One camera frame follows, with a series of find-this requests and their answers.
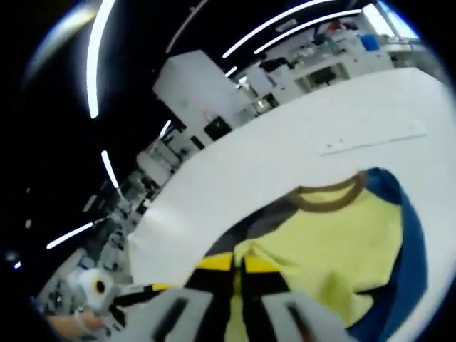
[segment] window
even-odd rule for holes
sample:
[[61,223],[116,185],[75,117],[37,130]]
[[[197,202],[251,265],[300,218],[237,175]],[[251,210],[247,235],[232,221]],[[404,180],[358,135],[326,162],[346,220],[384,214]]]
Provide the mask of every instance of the window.
[[418,38],[418,35],[412,30],[412,28],[397,14],[392,10],[388,5],[382,1],[378,2],[382,9],[385,11],[388,18],[391,20],[391,23],[394,25],[394,28],[399,33],[400,37],[404,38]]
[[374,5],[369,4],[366,7],[364,7],[363,13],[369,20],[370,24],[373,26],[377,34],[385,34],[388,37],[394,37],[393,30]]

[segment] blue container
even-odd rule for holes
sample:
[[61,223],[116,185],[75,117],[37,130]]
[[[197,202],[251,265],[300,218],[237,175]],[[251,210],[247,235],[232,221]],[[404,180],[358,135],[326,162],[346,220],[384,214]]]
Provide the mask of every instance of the blue container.
[[365,34],[360,37],[360,40],[366,51],[380,50],[380,46],[378,46],[377,40],[373,34]]

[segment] blue fabric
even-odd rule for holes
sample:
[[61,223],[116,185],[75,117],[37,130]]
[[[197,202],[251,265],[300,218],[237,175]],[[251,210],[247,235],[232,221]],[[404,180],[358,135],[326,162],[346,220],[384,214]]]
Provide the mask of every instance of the blue fabric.
[[410,200],[389,171],[366,171],[366,189],[402,208],[403,245],[390,281],[379,289],[365,292],[374,299],[369,312],[348,328],[359,341],[385,341],[407,319],[428,287],[428,265],[421,223]]

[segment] brown collar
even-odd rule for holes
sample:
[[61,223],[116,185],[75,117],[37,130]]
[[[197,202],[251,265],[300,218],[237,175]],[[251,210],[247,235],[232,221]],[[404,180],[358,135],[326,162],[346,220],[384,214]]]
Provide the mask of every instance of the brown collar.
[[[358,172],[356,175],[334,185],[327,185],[324,187],[297,187],[292,190],[286,198],[296,205],[299,209],[306,212],[334,212],[342,209],[352,203],[363,191],[366,184],[366,174],[364,172]],[[304,199],[301,194],[311,194],[313,192],[330,192],[346,189],[351,186],[350,190],[341,198],[336,199],[332,202],[326,203],[313,203]]]

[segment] desk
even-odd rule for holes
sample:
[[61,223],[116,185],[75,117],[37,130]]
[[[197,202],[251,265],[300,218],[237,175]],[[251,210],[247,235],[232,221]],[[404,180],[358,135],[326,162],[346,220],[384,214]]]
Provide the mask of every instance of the desk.
[[[400,115],[416,115],[427,135],[333,155],[315,152],[314,132],[349,127],[347,118],[357,115],[381,115],[386,128]],[[425,235],[429,287],[390,339],[414,341],[456,272],[454,146],[452,96],[418,69],[381,71],[310,93],[234,130],[179,169],[128,238],[133,278],[182,284],[217,237],[295,186],[331,184],[381,166],[400,180]]]

